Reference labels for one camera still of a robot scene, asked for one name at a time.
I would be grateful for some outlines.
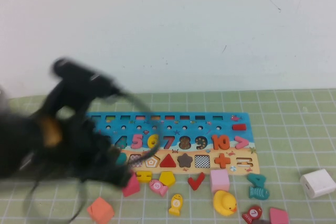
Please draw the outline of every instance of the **pink cube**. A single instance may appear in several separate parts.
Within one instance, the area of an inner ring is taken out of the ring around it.
[[[136,178],[136,174],[133,173],[132,177],[130,178],[130,181],[127,184],[127,187],[122,189],[122,193],[124,197],[128,197],[138,192],[140,192],[140,184],[139,184],[138,179]]]
[[[226,169],[218,169],[210,171],[211,191],[213,193],[218,190],[229,191],[230,180]]]

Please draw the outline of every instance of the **yellow rubber duck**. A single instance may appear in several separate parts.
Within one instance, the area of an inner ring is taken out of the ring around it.
[[[226,191],[219,190],[214,196],[214,208],[219,214],[230,216],[237,211],[236,198]]]

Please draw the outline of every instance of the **checkered square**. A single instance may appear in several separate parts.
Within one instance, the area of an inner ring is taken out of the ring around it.
[[[196,168],[210,168],[210,157],[208,155],[195,155]]]

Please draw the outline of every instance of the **table surface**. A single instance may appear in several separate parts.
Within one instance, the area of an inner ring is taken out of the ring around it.
[[[197,191],[187,183],[187,175],[177,175],[176,184],[166,197],[152,193],[142,184],[136,195],[123,198],[120,191],[101,183],[89,183],[91,204],[103,197],[114,210],[110,223],[121,224],[210,224],[245,223],[241,218],[252,205],[260,205],[263,219],[269,219],[269,208],[288,211],[291,224],[335,224],[336,192],[309,199],[299,179],[302,174],[325,168],[336,181],[336,90],[284,90],[244,92],[160,93],[137,95],[154,111],[248,112],[259,158],[261,173],[267,177],[265,187],[270,198],[259,201],[248,198],[250,183],[245,176],[230,176],[230,192],[236,196],[238,212],[223,217],[214,211],[209,177]],[[31,113],[44,97],[13,99],[13,109]],[[91,111],[134,111],[125,101],[107,105],[95,101]],[[35,205],[46,217],[23,212],[22,204],[31,185],[1,182],[0,224],[52,223],[69,218],[78,206],[76,182],[43,183],[36,191]],[[184,202],[180,217],[168,214],[171,198],[180,193]],[[84,210],[73,222],[93,223]]]

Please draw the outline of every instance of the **white charger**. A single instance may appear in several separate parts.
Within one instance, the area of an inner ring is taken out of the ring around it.
[[[302,175],[300,183],[305,192],[312,199],[332,193],[336,189],[336,183],[330,177],[326,169]]]

